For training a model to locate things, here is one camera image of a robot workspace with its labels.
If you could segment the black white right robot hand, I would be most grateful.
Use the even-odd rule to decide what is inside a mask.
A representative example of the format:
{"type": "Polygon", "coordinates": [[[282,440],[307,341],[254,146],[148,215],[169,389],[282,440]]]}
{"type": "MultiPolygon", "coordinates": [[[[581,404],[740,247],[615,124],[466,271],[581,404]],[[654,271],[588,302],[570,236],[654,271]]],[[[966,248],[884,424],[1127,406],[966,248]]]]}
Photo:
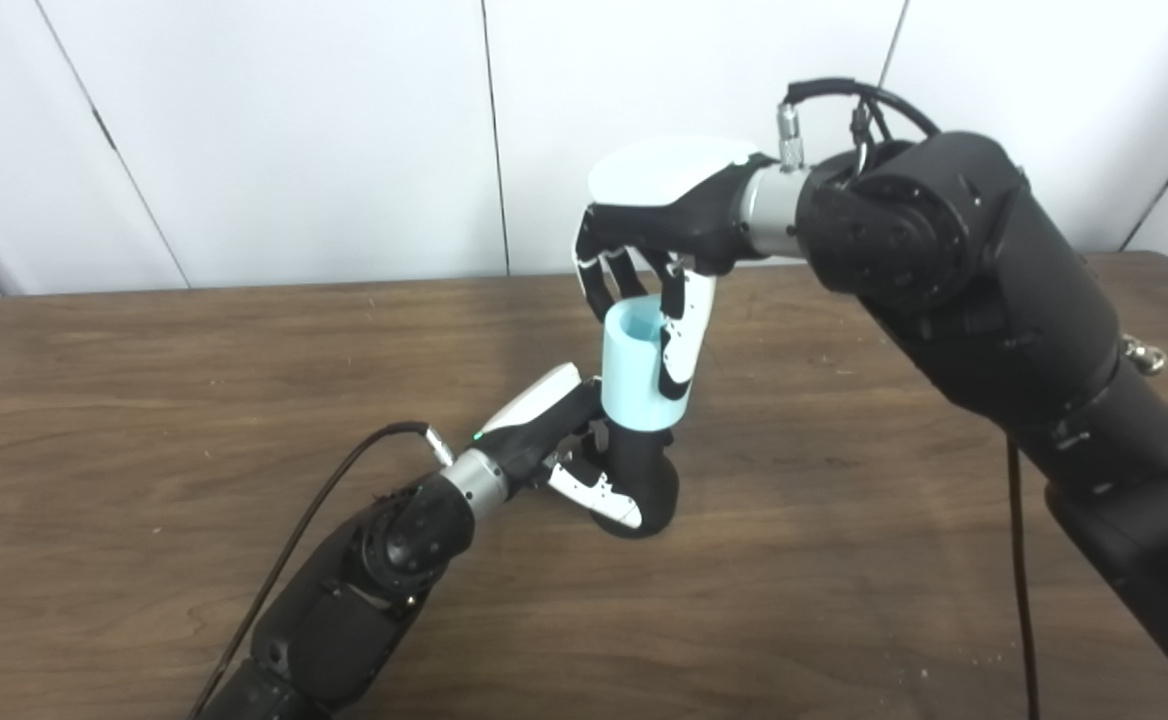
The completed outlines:
{"type": "Polygon", "coordinates": [[[603,158],[588,178],[590,201],[572,249],[588,307],[603,320],[616,302],[647,290],[634,255],[660,281],[656,392],[689,395],[721,275],[758,259],[741,206],[776,159],[749,141],[653,138],[603,158]]]}

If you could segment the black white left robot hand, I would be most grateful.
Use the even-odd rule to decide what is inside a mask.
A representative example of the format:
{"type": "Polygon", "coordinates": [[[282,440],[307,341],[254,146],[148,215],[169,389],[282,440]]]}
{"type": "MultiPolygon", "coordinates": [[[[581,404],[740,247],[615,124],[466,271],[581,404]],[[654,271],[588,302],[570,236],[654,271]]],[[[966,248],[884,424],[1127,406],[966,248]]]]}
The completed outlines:
{"type": "Polygon", "coordinates": [[[672,432],[625,427],[604,410],[602,379],[561,364],[498,410],[443,475],[478,518],[523,489],[548,487],[612,536],[656,536],[674,520],[672,432]]]}

